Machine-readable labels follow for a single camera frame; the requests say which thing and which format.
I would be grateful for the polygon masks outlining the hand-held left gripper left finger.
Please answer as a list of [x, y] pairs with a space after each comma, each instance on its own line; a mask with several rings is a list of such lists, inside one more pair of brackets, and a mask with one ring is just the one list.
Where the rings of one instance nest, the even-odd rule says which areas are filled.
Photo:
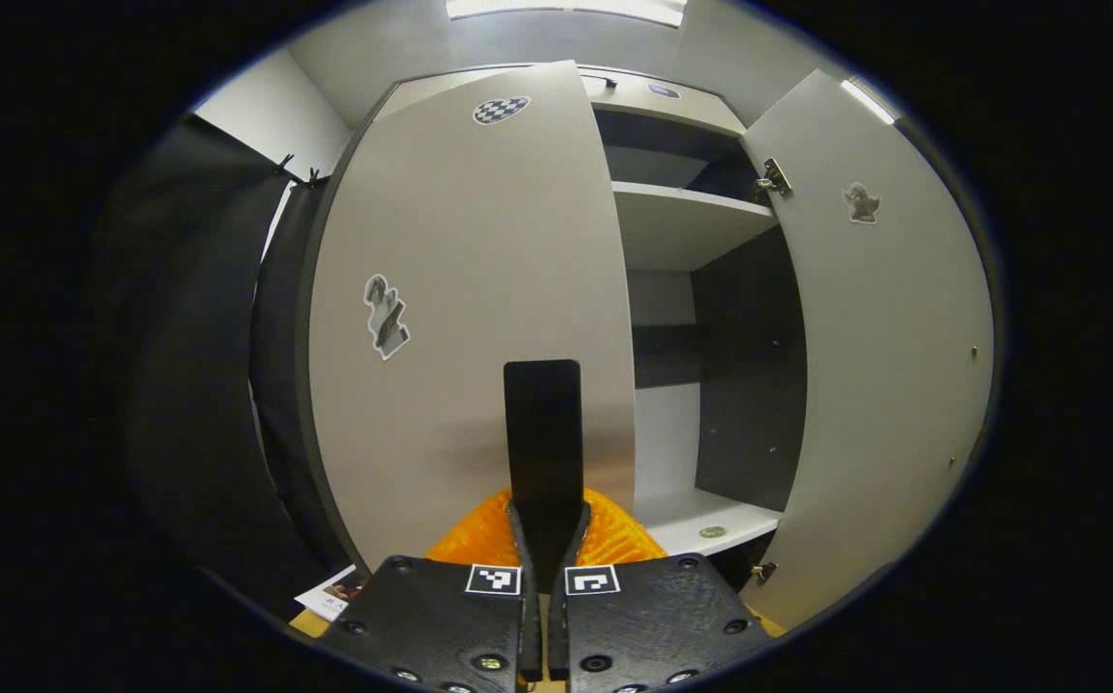
[[521, 693], [542, 635], [511, 491], [483, 499], [424, 555], [390, 555], [322, 635], [381, 693]]

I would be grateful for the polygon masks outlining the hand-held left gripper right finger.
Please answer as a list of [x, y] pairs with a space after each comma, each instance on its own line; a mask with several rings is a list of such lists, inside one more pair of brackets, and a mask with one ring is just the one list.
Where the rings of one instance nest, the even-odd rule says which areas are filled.
[[695, 693], [775, 645], [713, 561], [667, 552], [595, 491], [556, 570], [549, 635], [565, 693]]

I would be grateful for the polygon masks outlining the black door handle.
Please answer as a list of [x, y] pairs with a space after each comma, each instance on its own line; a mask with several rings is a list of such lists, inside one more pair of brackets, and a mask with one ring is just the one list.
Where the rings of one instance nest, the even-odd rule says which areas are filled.
[[509, 491], [548, 595], [582, 521], [582, 369], [569, 359], [508, 362], [503, 374]]

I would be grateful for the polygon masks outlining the grey double-door shoe cabinet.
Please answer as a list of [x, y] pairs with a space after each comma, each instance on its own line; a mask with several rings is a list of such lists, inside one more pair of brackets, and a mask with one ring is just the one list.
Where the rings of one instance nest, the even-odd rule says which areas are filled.
[[[329, 202], [319, 215], [314, 249], [304, 267], [309, 288], [298, 311], [306, 328], [298, 356], [306, 369], [309, 407], [307, 323], [316, 250], [332, 196], [359, 137], [393, 107], [525, 66], [531, 65], [470, 67], [390, 85], [359, 122], [331, 184]], [[769, 209], [766, 197], [754, 195], [759, 175], [745, 152], [746, 131], [730, 137], [691, 123], [592, 109], [612, 184], [720, 194]], [[637, 496], [698, 488], [784, 512], [802, 435], [806, 344], [797, 281], [780, 225], [693, 273], [626, 268], [626, 276], [633, 341], [636, 461], [633, 503], [624, 509], [634, 513]], [[313, 408], [311, 423], [322, 465], [318, 481], [331, 501], [336, 529], [349, 539], [316, 445]], [[771, 534], [719, 555], [758, 557]]]

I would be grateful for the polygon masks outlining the grey cabinet door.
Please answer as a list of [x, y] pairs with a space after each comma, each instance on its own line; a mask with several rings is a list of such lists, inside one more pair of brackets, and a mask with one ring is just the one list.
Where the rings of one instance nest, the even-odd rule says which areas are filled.
[[316, 445], [374, 570], [508, 487], [509, 362], [582, 369], [584, 486], [634, 499], [634, 362], [612, 181], [571, 61], [367, 127], [324, 220], [307, 323]]
[[812, 70], [743, 136], [772, 198], [806, 334], [806, 418], [764, 586], [797, 628], [900, 560], [951, 499], [994, 380], [978, 244], [943, 177], [894, 123]]

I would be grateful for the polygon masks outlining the white cabinet shelf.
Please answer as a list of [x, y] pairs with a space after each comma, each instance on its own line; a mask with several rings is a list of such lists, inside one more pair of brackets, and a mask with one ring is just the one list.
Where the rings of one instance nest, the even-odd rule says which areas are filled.
[[771, 209], [720, 194], [613, 181], [628, 270], [693, 273], [771, 231]]
[[713, 555], [771, 534], [782, 522], [784, 513], [688, 488], [637, 496], [633, 518], [668, 555], [692, 552]]

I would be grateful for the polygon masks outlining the printed paper sheet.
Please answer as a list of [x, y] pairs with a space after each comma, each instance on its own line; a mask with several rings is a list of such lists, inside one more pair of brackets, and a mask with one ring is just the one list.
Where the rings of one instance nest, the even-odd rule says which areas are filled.
[[371, 571], [362, 565], [347, 566], [316, 586], [311, 587], [294, 597], [302, 608], [307, 608], [318, 617], [333, 622], [344, 608], [358, 597], [359, 592], [371, 578]]

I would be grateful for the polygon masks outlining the black backdrop cloth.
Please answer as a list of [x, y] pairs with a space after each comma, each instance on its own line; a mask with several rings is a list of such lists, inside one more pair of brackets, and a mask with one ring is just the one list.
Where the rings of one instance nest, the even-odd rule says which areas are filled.
[[91, 410], [147, 516], [283, 622], [335, 571], [282, 499], [252, 394], [254, 295], [288, 184], [252, 146], [183, 115], [109, 192], [83, 319]]

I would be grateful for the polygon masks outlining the small ceiling light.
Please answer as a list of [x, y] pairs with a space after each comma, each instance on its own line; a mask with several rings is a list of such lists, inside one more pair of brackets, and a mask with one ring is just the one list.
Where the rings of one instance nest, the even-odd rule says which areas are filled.
[[881, 119], [881, 122], [896, 123], [902, 119], [898, 107], [893, 105], [890, 98], [881, 89], [866, 80], [864, 76], [848, 76], [848, 78], [843, 79], [840, 88], [851, 95], [857, 102], [860, 102], [869, 113]]

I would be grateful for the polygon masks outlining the long ceiling light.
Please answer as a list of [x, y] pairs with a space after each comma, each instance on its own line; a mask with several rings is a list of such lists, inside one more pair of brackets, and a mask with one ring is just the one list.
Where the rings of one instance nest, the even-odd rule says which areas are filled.
[[520, 12], [595, 13], [680, 28], [688, 0], [446, 0], [450, 19]]

